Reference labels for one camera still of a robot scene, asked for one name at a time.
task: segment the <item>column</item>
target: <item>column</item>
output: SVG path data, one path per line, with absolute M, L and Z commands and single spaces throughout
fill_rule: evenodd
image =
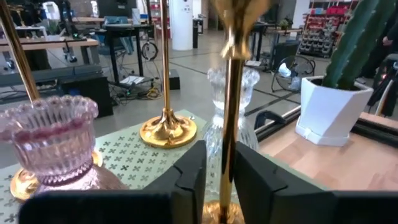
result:
M 173 50 L 192 50 L 192 0 L 169 0 Z
M 296 0 L 293 16 L 293 27 L 299 28 L 305 25 L 305 19 L 303 18 L 304 13 L 308 13 L 310 10 L 311 0 Z M 295 37 L 297 33 L 291 33 L 291 37 Z

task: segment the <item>brass rod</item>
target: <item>brass rod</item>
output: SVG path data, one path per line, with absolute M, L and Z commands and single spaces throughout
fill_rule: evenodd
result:
M 167 36 L 167 0 L 160 0 L 160 20 L 162 21 L 162 56 L 164 108 L 170 110 L 170 80 L 169 80 L 169 37 Z
M 0 0 L 0 19 L 2 29 L 8 41 L 8 46 L 10 46 L 12 55 L 16 60 L 19 75 L 24 82 L 27 95 L 30 101 L 36 100 L 40 98 L 39 92 L 37 91 L 36 83 L 33 79 L 32 71 L 30 70 L 24 49 L 19 42 L 17 31 L 14 28 L 14 23 L 12 22 L 11 13 L 8 9 L 6 0 Z
M 244 60 L 228 59 L 226 68 L 226 91 L 224 106 L 223 148 L 220 183 L 220 223 L 227 223 L 231 203 L 233 167 L 238 140 L 239 101 Z

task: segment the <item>monitor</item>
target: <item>monitor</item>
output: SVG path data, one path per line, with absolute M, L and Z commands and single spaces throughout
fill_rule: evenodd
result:
M 132 8 L 137 7 L 135 0 L 97 0 L 98 13 L 105 16 L 126 16 L 131 18 Z

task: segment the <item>cactus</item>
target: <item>cactus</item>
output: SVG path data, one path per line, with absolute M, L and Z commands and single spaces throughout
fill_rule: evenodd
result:
M 395 9 L 396 0 L 361 0 L 337 49 L 331 56 L 322 85 L 340 90 L 352 90 L 355 79 L 366 63 Z

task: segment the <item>person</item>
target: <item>person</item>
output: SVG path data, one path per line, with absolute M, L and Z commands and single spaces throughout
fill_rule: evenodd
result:
M 361 69 L 359 77 L 374 78 L 384 59 L 394 52 L 398 52 L 398 1 L 396 9 L 387 21 L 383 33 L 377 39 L 375 48 L 369 54 L 368 61 Z

